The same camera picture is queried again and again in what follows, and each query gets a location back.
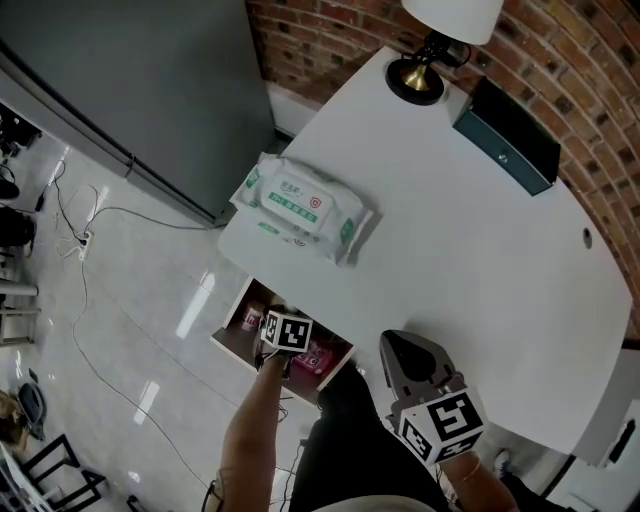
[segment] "brass lamp base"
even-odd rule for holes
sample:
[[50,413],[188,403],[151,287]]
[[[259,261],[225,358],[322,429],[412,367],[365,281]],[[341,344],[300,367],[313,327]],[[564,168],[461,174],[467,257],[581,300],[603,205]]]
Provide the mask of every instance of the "brass lamp base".
[[393,61],[387,68],[386,79],[396,96],[414,105],[433,105],[444,94],[442,78],[419,60]]

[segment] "lamp shade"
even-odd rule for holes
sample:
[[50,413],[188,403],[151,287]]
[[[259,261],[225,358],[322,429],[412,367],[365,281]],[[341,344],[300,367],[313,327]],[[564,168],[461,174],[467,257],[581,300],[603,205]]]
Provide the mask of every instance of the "lamp shade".
[[469,44],[489,42],[503,0],[402,0],[414,18]]

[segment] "open drawer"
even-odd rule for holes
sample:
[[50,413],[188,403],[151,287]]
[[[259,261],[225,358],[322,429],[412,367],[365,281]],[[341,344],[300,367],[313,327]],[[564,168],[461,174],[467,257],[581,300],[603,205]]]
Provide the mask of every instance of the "open drawer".
[[[242,315],[250,301],[258,301],[269,305],[277,296],[269,288],[249,277],[240,294],[236,298],[231,311],[227,315],[221,329],[212,336],[211,341],[241,364],[255,370],[253,345],[258,331],[245,331],[240,326]],[[355,353],[355,347],[349,342],[336,336],[333,332],[314,320],[311,339],[322,340],[331,348],[333,357],[331,362],[320,375],[316,375],[293,362],[289,380],[283,382],[284,389],[312,407],[318,403],[318,393],[335,377],[340,368]]]

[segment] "table lamp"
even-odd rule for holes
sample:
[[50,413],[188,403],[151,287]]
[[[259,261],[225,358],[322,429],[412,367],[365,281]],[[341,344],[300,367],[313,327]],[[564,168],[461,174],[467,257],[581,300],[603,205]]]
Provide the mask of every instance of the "table lamp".
[[[387,84],[400,98],[415,105],[433,105],[444,93],[444,84],[431,64],[440,60],[460,67],[469,60],[469,44],[486,44],[498,21],[503,0],[402,0],[414,18],[431,27],[424,45],[414,54],[403,54],[387,68]],[[449,54],[451,40],[467,47],[459,61]]]

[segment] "black pants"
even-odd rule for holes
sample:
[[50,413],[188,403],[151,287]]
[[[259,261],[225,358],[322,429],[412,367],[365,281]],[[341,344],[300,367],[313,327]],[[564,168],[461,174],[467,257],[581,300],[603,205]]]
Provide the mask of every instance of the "black pants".
[[[296,472],[290,512],[312,512],[350,498],[393,495],[413,498],[436,512],[449,510],[440,486],[380,421],[369,388],[347,364],[320,393],[322,414],[305,444]],[[513,475],[521,512],[555,512]]]

